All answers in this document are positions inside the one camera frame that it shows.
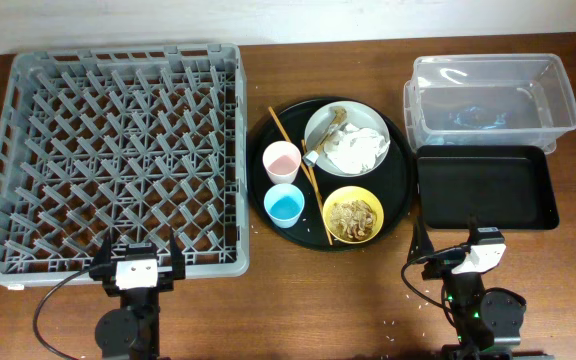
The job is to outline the yellow bowl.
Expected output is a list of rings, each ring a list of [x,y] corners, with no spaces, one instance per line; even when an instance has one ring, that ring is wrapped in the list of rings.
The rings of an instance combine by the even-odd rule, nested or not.
[[[344,240],[340,240],[331,232],[331,228],[330,228],[329,214],[330,214],[332,206],[335,203],[343,203],[343,202],[348,202],[348,201],[353,201],[353,200],[365,201],[372,208],[372,210],[376,213],[376,217],[377,217],[374,228],[373,228],[372,236],[369,237],[367,240],[360,241],[360,242],[347,242]],[[323,204],[323,213],[324,213],[324,217],[325,217],[325,226],[330,231],[332,238],[333,238],[333,241],[334,241],[334,244],[342,243],[342,244],[346,244],[346,245],[358,245],[358,244],[366,243],[366,242],[368,242],[368,241],[370,241],[376,237],[376,235],[380,232],[382,225],[384,224],[384,210],[383,210],[383,207],[381,205],[380,200],[372,192],[370,192],[370,191],[368,191],[362,187],[358,187],[358,186],[345,186],[345,187],[341,187],[341,188],[333,191],[327,197],[327,199],[325,200],[325,202]]]

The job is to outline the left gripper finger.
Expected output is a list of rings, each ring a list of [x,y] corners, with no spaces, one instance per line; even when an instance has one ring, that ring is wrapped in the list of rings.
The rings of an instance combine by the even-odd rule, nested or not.
[[[169,247],[171,258],[172,275],[175,280],[183,280],[186,278],[186,263],[185,256],[176,242],[175,233],[173,230],[169,231]]]
[[[112,236],[108,234],[104,238],[100,250],[92,260],[89,270],[89,276],[92,280],[104,280],[111,277],[111,272],[113,270],[111,247]]]

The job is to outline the food scraps pile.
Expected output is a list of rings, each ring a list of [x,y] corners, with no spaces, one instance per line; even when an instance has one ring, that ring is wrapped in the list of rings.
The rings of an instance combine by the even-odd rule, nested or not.
[[[376,219],[376,213],[363,200],[335,203],[329,214],[331,232],[347,242],[360,242],[371,237]]]

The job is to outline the pink cup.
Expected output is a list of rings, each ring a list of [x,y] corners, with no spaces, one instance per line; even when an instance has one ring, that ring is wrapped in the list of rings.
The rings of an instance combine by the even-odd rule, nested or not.
[[[262,164],[272,183],[292,183],[300,168],[301,153],[291,142],[276,141],[264,150]]]

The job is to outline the blue cup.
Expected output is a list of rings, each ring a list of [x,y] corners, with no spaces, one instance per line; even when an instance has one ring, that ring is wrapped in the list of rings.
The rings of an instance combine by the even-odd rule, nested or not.
[[[266,192],[263,206],[271,221],[286,229],[297,223],[305,207],[305,198],[295,185],[277,184]]]

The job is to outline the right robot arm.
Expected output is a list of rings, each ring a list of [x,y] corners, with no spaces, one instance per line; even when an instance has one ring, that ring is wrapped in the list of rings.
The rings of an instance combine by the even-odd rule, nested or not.
[[[496,227],[480,227],[469,221],[468,239],[436,250],[422,217],[418,217],[401,277],[412,265],[422,265],[422,279],[440,280],[440,299],[435,301],[404,284],[428,303],[440,308],[456,331],[458,343],[444,345],[442,359],[511,359],[521,342],[520,328],[526,300],[504,288],[485,288],[482,276],[497,267],[506,250],[505,238]]]

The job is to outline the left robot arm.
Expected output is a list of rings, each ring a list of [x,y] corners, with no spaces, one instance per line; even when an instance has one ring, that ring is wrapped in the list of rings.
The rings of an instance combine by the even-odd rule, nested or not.
[[[113,260],[108,237],[93,258],[90,277],[102,283],[108,296],[120,299],[120,306],[102,316],[95,328],[104,359],[160,357],[159,294],[173,290],[174,282],[185,278],[185,258],[173,233],[169,245],[168,271],[159,269],[157,247],[152,243],[132,244]]]

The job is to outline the brown stick wrapper waste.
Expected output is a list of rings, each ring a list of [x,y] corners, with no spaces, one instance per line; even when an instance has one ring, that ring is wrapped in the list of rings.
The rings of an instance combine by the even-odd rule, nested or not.
[[[306,151],[302,160],[307,166],[314,167],[316,165],[327,138],[346,123],[347,111],[345,108],[341,106],[329,107],[328,114],[334,114],[334,117],[330,121],[323,121],[325,128],[313,139],[308,138],[306,140]]]

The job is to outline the white napkin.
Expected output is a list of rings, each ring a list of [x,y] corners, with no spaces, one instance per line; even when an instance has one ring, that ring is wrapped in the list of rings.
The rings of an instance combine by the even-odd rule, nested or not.
[[[342,173],[360,175],[377,166],[388,146],[389,141],[378,131],[347,124],[324,142],[324,153]]]

